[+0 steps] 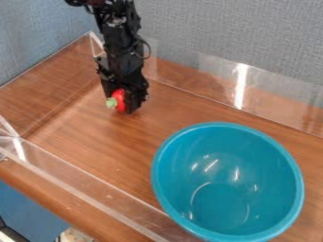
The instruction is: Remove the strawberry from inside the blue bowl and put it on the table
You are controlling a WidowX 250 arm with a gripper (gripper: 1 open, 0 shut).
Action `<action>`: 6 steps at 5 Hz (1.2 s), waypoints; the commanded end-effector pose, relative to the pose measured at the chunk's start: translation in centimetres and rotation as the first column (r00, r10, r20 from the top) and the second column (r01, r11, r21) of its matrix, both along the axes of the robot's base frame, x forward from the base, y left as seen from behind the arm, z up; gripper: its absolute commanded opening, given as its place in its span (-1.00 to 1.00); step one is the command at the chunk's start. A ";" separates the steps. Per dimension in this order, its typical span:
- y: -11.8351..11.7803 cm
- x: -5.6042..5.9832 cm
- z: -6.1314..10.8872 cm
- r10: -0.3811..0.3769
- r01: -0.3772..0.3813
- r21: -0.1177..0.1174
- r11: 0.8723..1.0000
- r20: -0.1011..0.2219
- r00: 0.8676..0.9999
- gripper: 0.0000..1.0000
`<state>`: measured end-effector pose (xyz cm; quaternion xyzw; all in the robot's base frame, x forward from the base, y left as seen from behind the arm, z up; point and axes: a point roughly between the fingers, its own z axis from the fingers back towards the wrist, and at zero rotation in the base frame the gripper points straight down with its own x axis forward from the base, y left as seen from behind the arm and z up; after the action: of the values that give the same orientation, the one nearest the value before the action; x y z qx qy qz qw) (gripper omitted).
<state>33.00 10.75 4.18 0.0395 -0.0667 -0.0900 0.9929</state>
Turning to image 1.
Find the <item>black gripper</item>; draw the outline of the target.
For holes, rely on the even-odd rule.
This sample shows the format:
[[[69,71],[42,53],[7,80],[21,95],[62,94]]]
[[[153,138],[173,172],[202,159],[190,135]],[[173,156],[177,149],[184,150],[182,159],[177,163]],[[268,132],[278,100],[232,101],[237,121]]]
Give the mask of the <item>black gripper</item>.
[[[97,74],[101,78],[103,96],[110,97],[117,89],[125,89],[126,113],[132,114],[145,102],[149,83],[141,73],[142,64],[137,67],[112,63],[105,56],[94,59],[97,63]]]

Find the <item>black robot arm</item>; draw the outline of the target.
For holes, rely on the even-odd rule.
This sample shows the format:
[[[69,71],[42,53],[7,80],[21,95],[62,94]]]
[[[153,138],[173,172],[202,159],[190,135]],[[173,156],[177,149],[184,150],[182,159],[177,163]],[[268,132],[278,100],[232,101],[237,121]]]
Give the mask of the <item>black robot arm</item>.
[[[63,0],[94,16],[103,37],[103,52],[94,58],[101,78],[105,105],[117,112],[132,114],[149,98],[149,83],[142,75],[144,60],[150,51],[138,35],[141,18],[133,0]]]

